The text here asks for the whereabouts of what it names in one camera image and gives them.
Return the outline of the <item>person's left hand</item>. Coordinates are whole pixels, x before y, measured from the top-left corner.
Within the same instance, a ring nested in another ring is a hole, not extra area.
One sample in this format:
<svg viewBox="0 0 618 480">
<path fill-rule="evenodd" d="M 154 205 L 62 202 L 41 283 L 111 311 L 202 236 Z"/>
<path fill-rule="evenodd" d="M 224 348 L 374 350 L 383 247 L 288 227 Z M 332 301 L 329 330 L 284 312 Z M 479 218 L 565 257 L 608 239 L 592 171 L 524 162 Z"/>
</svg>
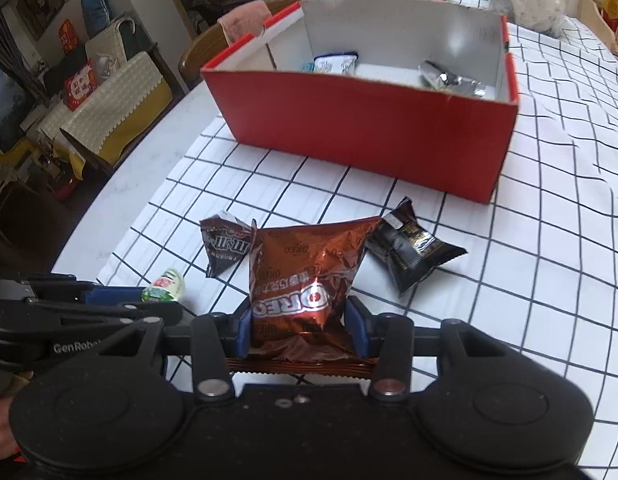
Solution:
<svg viewBox="0 0 618 480">
<path fill-rule="evenodd" d="M 18 445 L 10 429 L 10 407 L 16 394 L 30 382 L 30 375 L 14 375 L 10 383 L 0 394 L 0 460 L 15 455 Z"/>
</svg>

